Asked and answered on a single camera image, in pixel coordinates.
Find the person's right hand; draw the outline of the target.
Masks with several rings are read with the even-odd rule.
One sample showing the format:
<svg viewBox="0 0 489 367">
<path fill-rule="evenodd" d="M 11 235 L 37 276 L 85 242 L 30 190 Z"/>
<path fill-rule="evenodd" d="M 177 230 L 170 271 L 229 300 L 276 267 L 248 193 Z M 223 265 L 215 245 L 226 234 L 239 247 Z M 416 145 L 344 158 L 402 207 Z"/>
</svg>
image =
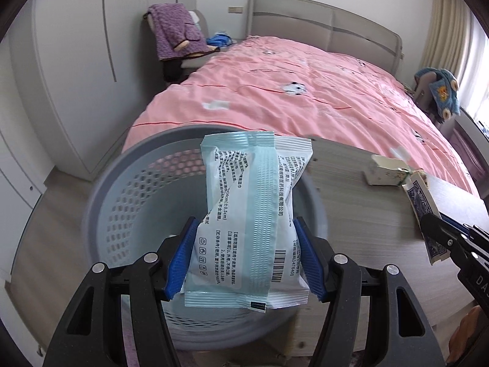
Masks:
<svg viewBox="0 0 489 367">
<path fill-rule="evenodd" d="M 474 306 L 465 317 L 462 318 L 458 328 L 452 334 L 448 342 L 449 355 L 447 357 L 447 364 L 452 364 L 460 359 L 464 353 L 468 341 L 474 336 L 476 332 L 476 324 L 482 313 L 480 306 Z"/>
</svg>

